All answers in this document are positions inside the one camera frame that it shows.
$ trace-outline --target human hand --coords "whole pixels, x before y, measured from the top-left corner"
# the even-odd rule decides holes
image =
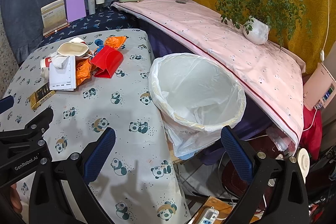
[[[22,212],[22,204],[20,200],[19,193],[16,190],[16,183],[11,185],[9,189],[10,201],[12,203],[13,210],[20,214]]]

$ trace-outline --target clear plastic bag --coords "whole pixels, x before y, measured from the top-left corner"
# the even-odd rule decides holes
[[[206,148],[221,137],[224,126],[233,128],[243,116],[243,87],[209,58],[190,53],[157,58],[148,80],[176,157]]]

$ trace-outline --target purple notebook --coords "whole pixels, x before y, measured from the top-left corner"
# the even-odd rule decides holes
[[[84,0],[66,0],[68,22],[86,17]]]

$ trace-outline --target orange plastic bag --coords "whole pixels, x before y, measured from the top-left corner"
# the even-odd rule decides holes
[[[76,64],[76,84],[79,86],[85,79],[91,77],[91,70],[94,69],[90,62],[90,58],[86,58]]]
[[[105,40],[105,45],[117,50],[126,41],[127,37],[108,37]]]

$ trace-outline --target white flower pot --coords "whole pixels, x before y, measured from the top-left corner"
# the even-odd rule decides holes
[[[251,19],[253,20],[253,22],[251,20],[248,20],[252,26],[252,31],[249,31],[249,34],[246,33],[246,30],[243,27],[245,37],[254,44],[264,44],[268,40],[268,33],[270,30],[269,26],[255,19],[254,17],[252,17]]]

